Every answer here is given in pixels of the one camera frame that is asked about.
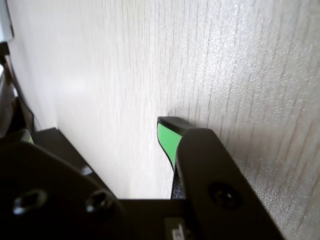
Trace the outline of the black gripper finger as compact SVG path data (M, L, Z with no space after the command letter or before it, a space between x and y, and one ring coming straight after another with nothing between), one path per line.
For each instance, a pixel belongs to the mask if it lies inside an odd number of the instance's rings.
M0 140L0 237L3 240L133 240L112 194L29 141Z
M209 128L157 118L157 138L179 178L203 240L281 240L283 235L224 145Z

